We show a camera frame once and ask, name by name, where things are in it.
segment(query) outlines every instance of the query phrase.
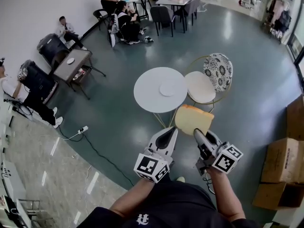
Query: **grey chair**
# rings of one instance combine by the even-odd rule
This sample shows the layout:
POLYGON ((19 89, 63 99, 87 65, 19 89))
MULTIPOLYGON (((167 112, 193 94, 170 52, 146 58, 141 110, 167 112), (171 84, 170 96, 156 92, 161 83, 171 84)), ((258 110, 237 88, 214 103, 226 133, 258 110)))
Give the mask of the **grey chair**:
POLYGON ((107 28, 106 23, 105 23, 105 19, 109 18, 108 14, 102 16, 102 14, 100 12, 107 13, 104 9, 99 9, 99 10, 96 10, 96 11, 93 12, 93 15, 98 19, 99 30, 100 30, 100 23, 101 23, 101 21, 104 22, 104 25, 107 28))
POLYGON ((193 25, 193 14, 195 14, 195 19, 197 19, 197 8, 200 6, 200 0, 191 0, 185 5, 185 20, 186 20, 186 30, 187 30, 187 17, 191 15, 192 25, 193 25))
POLYGON ((173 37, 173 26, 175 29, 175 15, 173 10, 165 7, 165 6, 152 6, 150 9, 150 13, 153 19, 153 22, 155 22, 157 36, 159 36, 158 29, 161 28, 161 23, 170 23, 171 25, 171 34, 173 37))

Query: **gold metal chair frame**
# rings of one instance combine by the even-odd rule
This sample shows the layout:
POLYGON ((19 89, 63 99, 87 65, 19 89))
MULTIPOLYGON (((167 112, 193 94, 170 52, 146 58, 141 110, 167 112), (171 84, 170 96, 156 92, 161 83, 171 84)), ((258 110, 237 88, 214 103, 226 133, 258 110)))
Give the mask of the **gold metal chair frame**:
MULTIPOLYGON (((201 56, 201 57, 195 59, 193 62, 191 62, 190 65, 187 67, 186 75, 189 73, 189 68, 190 68, 196 61, 199 61, 200 59, 206 58, 206 57, 208 57, 208 56, 209 56, 209 55, 207 55, 207 56, 201 56)), ((194 101, 193 106, 195 106, 196 103, 197 103, 197 104, 200 104, 200 105, 213 105, 212 109, 209 111, 209 113, 211 113, 211 112, 213 111, 213 109, 214 109, 214 104, 217 103, 217 102, 219 102, 219 101, 221 101, 222 99, 224 99, 224 98, 227 96, 227 94, 228 94, 228 92, 229 92, 229 90, 230 90, 230 88, 231 88, 231 84, 232 84, 232 79, 231 79, 231 82, 230 82, 230 84, 229 84, 229 87, 225 90, 224 95, 223 95, 220 99, 218 99, 218 100, 216 100, 216 101, 212 100, 212 102, 200 103, 200 102, 195 101, 195 100, 190 96, 189 93, 187 93, 187 95, 188 95, 188 97, 189 97, 192 101, 194 101)))

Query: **round white table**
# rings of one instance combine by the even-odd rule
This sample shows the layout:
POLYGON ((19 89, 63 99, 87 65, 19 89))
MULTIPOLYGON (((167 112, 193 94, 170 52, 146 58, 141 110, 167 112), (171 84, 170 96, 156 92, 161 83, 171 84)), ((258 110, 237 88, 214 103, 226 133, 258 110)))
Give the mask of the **round white table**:
POLYGON ((159 113, 176 110, 187 97, 187 84, 184 76, 169 67, 156 67, 143 73, 134 86, 134 98, 137 104, 166 127, 159 113))

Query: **black hair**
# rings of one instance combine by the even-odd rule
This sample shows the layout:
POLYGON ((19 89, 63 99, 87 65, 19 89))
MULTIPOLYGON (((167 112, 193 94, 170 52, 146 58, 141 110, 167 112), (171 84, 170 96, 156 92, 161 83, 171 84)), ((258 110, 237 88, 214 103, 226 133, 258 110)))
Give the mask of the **black hair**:
POLYGON ((119 14, 121 11, 123 11, 124 6, 127 5, 125 1, 119 1, 116 5, 116 12, 119 14))

